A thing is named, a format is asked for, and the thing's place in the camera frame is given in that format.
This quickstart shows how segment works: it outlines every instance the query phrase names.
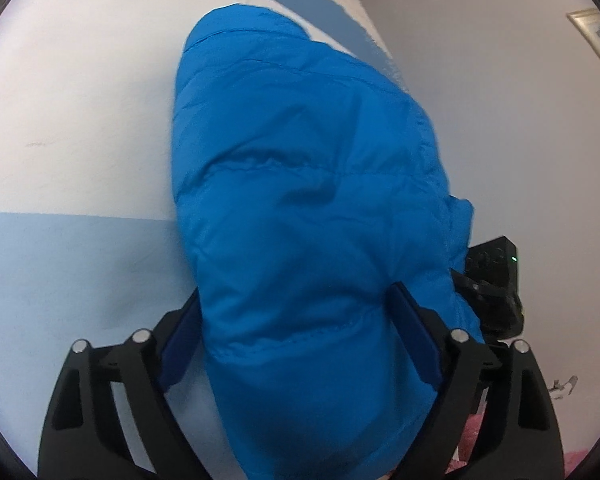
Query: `blue painted stripe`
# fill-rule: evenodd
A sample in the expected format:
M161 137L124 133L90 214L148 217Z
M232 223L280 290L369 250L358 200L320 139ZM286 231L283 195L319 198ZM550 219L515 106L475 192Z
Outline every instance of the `blue painted stripe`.
M120 343L194 288L174 222L0 213L0 430L30 468L72 341Z

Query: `quilted fabric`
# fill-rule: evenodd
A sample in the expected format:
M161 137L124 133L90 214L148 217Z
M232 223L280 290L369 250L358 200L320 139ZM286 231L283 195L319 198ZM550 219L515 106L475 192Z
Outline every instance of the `quilted fabric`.
M454 291L472 206L420 106L269 9L216 9L176 78L173 194L205 367L251 480L372 480L435 392L383 308L404 282L480 339Z

